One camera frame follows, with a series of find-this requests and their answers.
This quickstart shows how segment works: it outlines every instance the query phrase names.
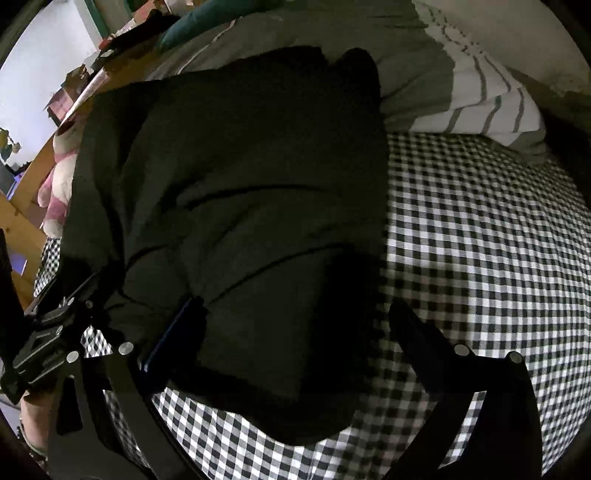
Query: metal bolt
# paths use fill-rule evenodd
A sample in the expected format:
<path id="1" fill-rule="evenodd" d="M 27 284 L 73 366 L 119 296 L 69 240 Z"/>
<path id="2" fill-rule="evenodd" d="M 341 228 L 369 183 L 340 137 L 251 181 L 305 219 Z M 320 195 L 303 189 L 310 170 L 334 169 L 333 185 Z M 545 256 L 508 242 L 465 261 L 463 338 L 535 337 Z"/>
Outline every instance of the metal bolt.
<path id="1" fill-rule="evenodd" d="M 511 352 L 509 354 L 509 359 L 514 363 L 514 364 L 520 364 L 523 361 L 523 357 L 518 354 L 517 352 Z"/>
<path id="2" fill-rule="evenodd" d="M 66 360 L 68 360 L 69 364 L 73 364 L 76 360 L 78 360 L 79 356 L 80 354 L 74 350 L 73 352 L 68 353 Z"/>
<path id="3" fill-rule="evenodd" d="M 462 345 L 461 343 L 458 343 L 453 348 L 453 351 L 456 353 L 456 355 L 459 355 L 459 356 L 468 356 L 468 355 L 470 355 L 470 349 L 466 345 Z"/>
<path id="4" fill-rule="evenodd" d="M 134 344 L 131 342 L 125 342 L 119 345 L 119 353 L 121 355 L 129 355 L 134 351 Z"/>

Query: black and white gingham sheet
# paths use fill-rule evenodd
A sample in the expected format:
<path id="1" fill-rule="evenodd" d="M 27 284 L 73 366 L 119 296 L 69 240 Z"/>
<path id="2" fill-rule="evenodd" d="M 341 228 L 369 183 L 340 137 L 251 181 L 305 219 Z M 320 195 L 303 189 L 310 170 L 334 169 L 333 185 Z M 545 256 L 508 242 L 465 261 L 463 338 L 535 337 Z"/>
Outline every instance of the black and white gingham sheet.
<path id="1" fill-rule="evenodd" d="M 470 135 L 389 135 L 389 199 L 381 340 L 372 392 L 349 428 L 316 445 L 273 441 L 242 417 L 166 389 L 153 402 L 189 456 L 212 479 L 380 478 L 434 407 L 389 340 L 393 296 L 478 355 L 521 352 L 540 411 L 544 470 L 591 406 L 591 213 L 554 160 L 526 166 Z M 56 246 L 46 248 L 55 257 Z M 41 271 L 37 286 L 51 272 Z M 91 355 L 110 353 L 85 332 Z M 108 398 L 130 458 L 145 463 Z M 446 462 L 475 424 L 476 394 Z"/>

